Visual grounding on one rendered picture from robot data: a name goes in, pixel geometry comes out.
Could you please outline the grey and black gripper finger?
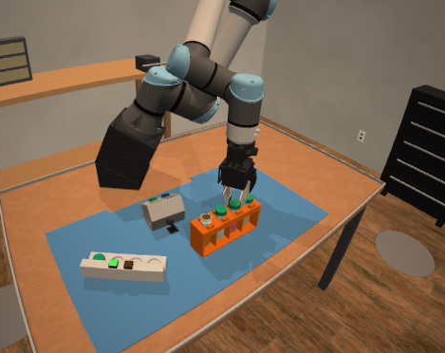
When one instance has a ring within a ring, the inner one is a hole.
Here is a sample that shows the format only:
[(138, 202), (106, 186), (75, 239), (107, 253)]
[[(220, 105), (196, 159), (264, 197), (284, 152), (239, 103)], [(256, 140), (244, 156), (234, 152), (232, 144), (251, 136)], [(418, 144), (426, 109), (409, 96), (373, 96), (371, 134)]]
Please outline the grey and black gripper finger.
[[(225, 188), (226, 188), (226, 190), (225, 190)], [(222, 198), (225, 197), (227, 205), (229, 205), (231, 198), (232, 198), (232, 195), (231, 195), (232, 187), (223, 185), (223, 190), (224, 190), (224, 192), (223, 192)]]
[(252, 168), (252, 173), (251, 173), (251, 175), (248, 177), (248, 184), (247, 184), (247, 187), (245, 188), (244, 191), (241, 192), (241, 196), (240, 196), (240, 199), (239, 199), (239, 203), (241, 203), (242, 201), (243, 201), (243, 202), (240, 204), (240, 209), (241, 209), (241, 208), (244, 206), (244, 204), (246, 203), (246, 201), (247, 201), (247, 199), (248, 199), (248, 197), (249, 197), (249, 195), (250, 195), (250, 192), (251, 192), (251, 190), (252, 190), (252, 188), (253, 188), (253, 186), (254, 186), (254, 184), (255, 184), (255, 182), (256, 182), (256, 179), (257, 179), (256, 169)]

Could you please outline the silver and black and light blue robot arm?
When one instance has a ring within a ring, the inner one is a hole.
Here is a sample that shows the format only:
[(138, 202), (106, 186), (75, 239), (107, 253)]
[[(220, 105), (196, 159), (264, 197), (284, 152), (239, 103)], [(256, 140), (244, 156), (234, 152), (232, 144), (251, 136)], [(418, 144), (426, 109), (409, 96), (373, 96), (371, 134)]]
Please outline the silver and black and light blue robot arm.
[(205, 123), (221, 98), (229, 106), (227, 138), (236, 144), (256, 140), (264, 82), (228, 68), (250, 28), (269, 18), (278, 0), (230, 1), (230, 14), (215, 38), (226, 0), (198, 0), (183, 45), (173, 48), (166, 69), (149, 69), (133, 103), (122, 113), (126, 131), (156, 139), (166, 111)]

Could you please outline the grey table edge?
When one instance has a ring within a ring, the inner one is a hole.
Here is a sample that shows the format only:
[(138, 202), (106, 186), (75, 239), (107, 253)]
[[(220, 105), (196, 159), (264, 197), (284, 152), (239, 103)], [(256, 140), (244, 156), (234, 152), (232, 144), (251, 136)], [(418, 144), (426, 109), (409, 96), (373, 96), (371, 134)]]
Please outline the grey table edge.
[[(292, 268), (295, 264), (297, 264), (300, 260), (302, 260), (305, 256), (307, 256), (307, 255), (308, 255), (311, 251), (313, 251), (316, 247), (318, 247), (323, 241), (325, 241), (325, 240), (327, 239), (327, 237), (328, 237), (329, 235), (331, 235), (331, 234), (334, 233), (336, 230), (338, 230), (338, 229), (340, 228), (340, 226), (341, 226), (344, 222), (346, 222), (346, 221), (347, 221), (353, 214), (355, 214), (355, 213), (356, 213), (356, 212), (357, 212), (363, 205), (365, 205), (365, 204), (366, 204), (366, 203), (367, 203), (367, 202), (368, 202), (368, 201), (369, 201), (369, 200), (370, 200), (376, 193), (378, 193), (378, 192), (385, 186), (385, 182), (383, 182), (383, 181), (381, 181), (381, 180), (379, 180), (379, 179), (377, 179), (377, 178), (375, 178), (375, 177), (373, 177), (373, 176), (367, 174), (366, 172), (364, 172), (364, 171), (362, 171), (362, 170), (360, 170), (360, 169), (354, 167), (353, 165), (351, 165), (351, 164), (349, 164), (349, 163), (347, 163), (347, 162), (345, 162), (345, 161), (343, 161), (343, 160), (341, 160), (341, 159), (339, 159), (339, 158), (336, 158), (336, 157), (334, 157), (334, 156), (328, 154), (327, 152), (325, 152), (325, 151), (323, 151), (323, 150), (321, 150), (321, 149), (319, 149), (319, 148), (317, 148), (317, 147), (315, 147), (315, 146), (313, 146), (313, 145), (311, 145), (311, 144), (309, 144), (309, 143), (307, 143), (307, 142), (305, 142), (305, 141), (303, 141), (303, 140), (301, 140), (301, 139), (298, 139), (298, 138), (292, 136), (291, 134), (288, 134), (288, 133), (286, 133), (286, 132), (284, 132), (284, 131), (282, 131), (282, 130), (280, 130), (280, 129), (278, 129), (278, 128), (276, 128), (276, 127), (270, 125), (270, 124), (267, 124), (267, 123), (265, 123), (265, 122), (263, 122), (263, 121), (260, 121), (260, 120), (259, 120), (259, 122), (262, 123), (262, 124), (264, 124), (264, 125), (266, 125), (266, 126), (268, 126), (268, 127), (270, 127), (270, 128), (272, 128), (272, 129), (274, 129), (274, 130), (276, 130), (276, 131), (278, 131), (278, 132), (280, 132), (280, 133), (282, 133), (282, 134), (284, 134), (284, 135), (286, 135), (286, 136), (289, 136), (289, 137), (291, 137), (291, 138), (293, 138), (293, 139), (296, 139), (296, 140), (300, 141), (301, 143), (303, 143), (303, 144), (305, 144), (305, 145), (307, 145), (307, 146), (309, 146), (309, 147), (311, 147), (311, 148), (313, 148), (313, 149), (315, 149), (315, 150), (317, 150), (317, 151), (319, 151), (319, 152), (321, 152), (321, 153), (323, 153), (323, 154), (329, 156), (330, 158), (333, 158), (333, 159), (337, 160), (338, 162), (340, 162), (340, 163), (342, 163), (342, 164), (344, 164), (344, 165), (346, 165), (346, 166), (348, 166), (348, 167), (354, 169), (355, 171), (357, 171), (357, 172), (359, 172), (359, 173), (361, 173), (361, 174), (363, 174), (363, 175), (365, 175), (365, 176), (367, 176), (367, 177), (370, 177), (371, 179), (377, 181), (378, 183), (380, 183), (380, 184), (382, 184), (382, 185), (377, 189), (376, 192), (374, 192), (371, 196), (369, 196), (369, 197), (368, 197), (368, 198), (367, 198), (367, 199), (366, 199), (366, 200), (365, 200), (365, 201), (364, 201), (364, 202), (363, 202), (363, 203), (362, 203), (362, 204), (361, 204), (361, 205), (360, 205), (354, 212), (352, 212), (346, 219), (344, 219), (344, 220), (343, 220), (339, 225), (337, 225), (332, 231), (330, 231), (327, 235), (325, 235), (321, 240), (319, 240), (315, 245), (313, 245), (309, 250), (307, 250), (307, 251), (306, 251), (305, 253), (303, 253), (300, 257), (298, 257), (298, 258), (297, 258), (295, 261), (293, 261), (290, 265), (288, 265), (286, 268), (284, 268), (282, 271), (280, 271), (278, 274), (276, 274), (274, 277), (272, 277), (270, 280), (268, 280), (263, 286), (261, 286), (260, 288), (258, 288), (256, 291), (254, 291), (254, 292), (253, 292), (252, 294), (250, 294), (248, 297), (246, 297), (246, 298), (243, 299), (241, 302), (239, 302), (238, 304), (236, 304), (234, 307), (230, 308), (228, 311), (226, 311), (225, 313), (223, 313), (222, 315), (220, 315), (219, 317), (217, 317), (215, 320), (213, 320), (213, 321), (210, 322), (209, 324), (205, 325), (204, 327), (202, 327), (201, 329), (199, 329), (196, 333), (194, 333), (193, 335), (191, 335), (190, 337), (188, 337), (187, 339), (185, 339), (185, 340), (182, 341), (181, 343), (177, 344), (177, 345), (174, 346), (173, 348), (169, 349), (169, 350), (166, 351), (165, 353), (174, 353), (174, 352), (177, 351), (180, 347), (182, 347), (182, 346), (184, 346), (185, 344), (189, 343), (191, 340), (193, 340), (194, 338), (196, 338), (197, 336), (199, 336), (200, 334), (202, 334), (203, 332), (205, 332), (206, 330), (208, 330), (209, 328), (211, 328), (213, 325), (217, 324), (217, 323), (220, 322), (222, 319), (224, 319), (225, 317), (227, 317), (228, 315), (230, 315), (230, 314), (231, 314), (232, 312), (234, 312), (236, 309), (238, 309), (239, 307), (241, 307), (242, 305), (244, 305), (248, 300), (250, 300), (250, 299), (251, 299), (252, 297), (254, 297), (256, 294), (258, 294), (260, 291), (262, 291), (264, 288), (266, 288), (268, 285), (270, 285), (270, 284), (271, 284), (272, 282), (274, 282), (276, 279), (278, 279), (281, 275), (283, 275), (286, 271), (288, 271), (290, 268)], [(186, 137), (186, 136), (189, 136), (189, 135), (192, 135), (192, 134), (196, 134), (196, 133), (203, 132), (203, 131), (206, 131), (206, 130), (214, 129), (214, 128), (216, 128), (216, 127), (220, 127), (220, 126), (224, 126), (224, 125), (227, 125), (227, 123), (225, 122), (225, 123), (221, 123), (221, 124), (218, 124), (218, 125), (215, 125), (215, 126), (211, 126), (211, 127), (203, 128), (203, 129), (196, 130), (196, 131), (193, 131), (193, 132), (190, 132), (190, 133), (186, 133), (186, 134), (182, 134), (182, 135), (179, 135), (179, 136), (175, 136), (175, 137), (172, 137), (172, 138), (163, 139), (163, 140), (160, 141), (160, 143), (163, 143), (163, 142), (166, 142), (166, 141), (169, 141), (169, 140), (173, 140), (173, 139), (179, 139), (179, 138), (182, 138), (182, 137)], [(89, 162), (87, 162), (87, 163), (80, 164), (80, 165), (77, 165), (77, 166), (74, 166), (74, 167), (71, 167), (71, 168), (68, 168), (68, 169), (65, 169), (65, 170), (62, 170), (62, 171), (59, 171), (59, 172), (56, 172), (56, 173), (47, 175), (47, 176), (42, 176), (42, 177), (35, 178), (35, 179), (33, 179), (33, 180), (30, 180), (30, 181), (27, 181), (27, 182), (24, 182), (24, 183), (21, 183), (21, 184), (18, 184), (18, 185), (9, 187), (9, 188), (7, 188), (7, 189), (1, 190), (1, 191), (0, 191), (0, 195), (3, 194), (3, 193), (9, 192), (9, 191), (12, 191), (12, 190), (15, 190), (15, 189), (18, 189), (18, 188), (27, 186), (27, 185), (29, 185), (29, 184), (32, 184), (32, 183), (35, 183), (35, 182), (38, 182), (38, 181), (41, 181), (41, 180), (44, 180), (44, 179), (47, 179), (47, 178), (50, 178), (50, 177), (55, 177), (55, 176), (57, 176), (57, 175), (61, 175), (61, 174), (64, 174), (64, 173), (67, 173), (67, 172), (70, 172), (70, 171), (73, 171), (73, 170), (76, 170), (76, 169), (79, 169), (79, 168), (82, 168), (82, 167), (85, 167), (85, 166), (88, 166), (88, 165), (91, 165), (91, 164), (94, 164), (94, 163), (95, 163), (95, 160), (92, 160), (92, 161), (89, 161)], [(13, 264), (12, 264), (12, 259), (11, 259), (10, 250), (9, 250), (9, 242), (8, 242), (8, 238), (7, 238), (6, 227), (5, 227), (5, 222), (4, 222), (3, 212), (2, 212), (1, 200), (0, 200), (0, 215), (1, 215), (2, 227), (3, 227), (3, 232), (4, 232), (4, 237), (5, 237), (5, 242), (6, 242), (6, 247), (7, 247), (8, 257), (9, 257), (10, 269), (11, 269), (11, 273), (12, 273), (13, 282), (14, 282), (14, 285), (15, 285), (15, 289), (16, 289), (16, 293), (17, 293), (18, 301), (19, 301), (19, 304), (20, 304), (20, 308), (21, 308), (22, 315), (23, 315), (23, 318), (24, 318), (24, 322), (25, 322), (25, 325), (26, 325), (26, 329), (27, 329), (27, 332), (28, 332), (29, 341), (30, 341), (30, 344), (31, 344), (33, 353), (38, 353), (38, 352), (37, 352), (37, 349), (36, 349), (36, 346), (35, 346), (35, 342), (34, 342), (34, 340), (33, 340), (33, 337), (32, 337), (31, 331), (30, 331), (30, 327), (29, 327), (29, 324), (28, 324), (28, 318), (27, 318), (27, 315), (26, 315), (26, 312), (25, 312), (25, 309), (24, 309), (23, 301), (22, 301), (22, 298), (21, 298), (20, 290), (19, 290), (19, 287), (18, 287), (18, 283), (17, 283), (17, 279), (16, 279), (15, 271), (14, 271), (14, 267), (13, 267)]]

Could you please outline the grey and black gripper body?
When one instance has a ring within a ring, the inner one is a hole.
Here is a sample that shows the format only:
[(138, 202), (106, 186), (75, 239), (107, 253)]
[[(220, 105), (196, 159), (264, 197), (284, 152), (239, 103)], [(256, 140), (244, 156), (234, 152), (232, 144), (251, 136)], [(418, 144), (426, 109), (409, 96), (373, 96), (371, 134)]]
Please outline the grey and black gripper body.
[[(222, 179), (221, 185), (244, 191), (248, 184), (248, 177), (251, 175), (252, 168), (254, 168), (253, 166), (255, 164), (252, 158), (246, 154), (248, 149), (255, 146), (255, 141), (249, 144), (236, 144), (227, 138), (227, 144), (229, 145), (227, 148), (227, 156), (219, 165), (217, 183), (219, 184)], [(240, 146), (241, 148), (239, 148)], [(243, 163), (242, 160), (244, 160)]]

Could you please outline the blue bench mat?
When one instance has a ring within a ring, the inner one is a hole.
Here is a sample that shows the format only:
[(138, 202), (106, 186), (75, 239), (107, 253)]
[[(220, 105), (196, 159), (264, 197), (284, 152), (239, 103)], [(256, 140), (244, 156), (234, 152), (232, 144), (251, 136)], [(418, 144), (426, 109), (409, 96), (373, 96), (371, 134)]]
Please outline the blue bench mat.
[[(164, 194), (181, 195), (185, 219), (152, 231), (140, 202), (108, 210), (46, 232), (65, 287), (97, 353), (120, 353), (258, 267), (309, 230), (328, 212), (254, 167), (251, 190), (261, 206), (257, 228), (201, 257), (190, 246), (190, 221), (208, 214), (222, 198), (216, 167)], [(164, 282), (83, 277), (91, 252), (167, 256)]]

